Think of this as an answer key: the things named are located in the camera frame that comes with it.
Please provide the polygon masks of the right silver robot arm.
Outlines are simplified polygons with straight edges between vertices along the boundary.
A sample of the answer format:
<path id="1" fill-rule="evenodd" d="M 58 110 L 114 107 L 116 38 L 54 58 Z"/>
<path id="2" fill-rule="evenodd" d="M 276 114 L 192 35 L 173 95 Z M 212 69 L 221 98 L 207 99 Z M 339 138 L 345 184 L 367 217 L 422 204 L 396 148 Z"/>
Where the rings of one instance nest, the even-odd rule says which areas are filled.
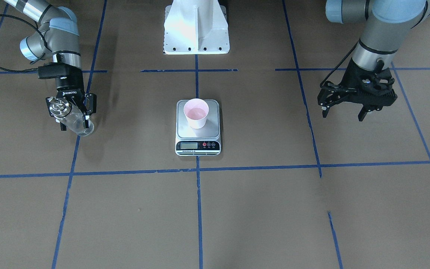
<path id="1" fill-rule="evenodd" d="M 97 110 L 97 97 L 85 93 L 76 15 L 44 0 L 9 0 L 7 4 L 39 24 L 33 35 L 22 39 L 19 49 L 32 63 L 48 60 L 36 71 L 39 79 L 55 80 L 57 95 L 46 99 L 50 116 L 61 130 L 89 136 L 94 131 L 90 115 Z"/>

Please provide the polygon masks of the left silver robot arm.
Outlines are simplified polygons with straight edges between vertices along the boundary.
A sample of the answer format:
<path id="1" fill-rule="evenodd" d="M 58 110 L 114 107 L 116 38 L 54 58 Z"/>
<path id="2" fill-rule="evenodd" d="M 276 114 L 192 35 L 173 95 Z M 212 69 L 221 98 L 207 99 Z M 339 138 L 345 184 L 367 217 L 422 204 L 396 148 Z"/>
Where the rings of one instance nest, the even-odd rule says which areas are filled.
<path id="1" fill-rule="evenodd" d="M 330 22 L 365 22 L 363 33 L 345 58 L 348 66 L 339 83 L 324 78 L 317 103 L 326 118 L 343 102 L 362 104 L 358 120 L 391 106 L 398 96 L 389 69 L 408 33 L 430 16 L 430 0 L 328 0 Z"/>

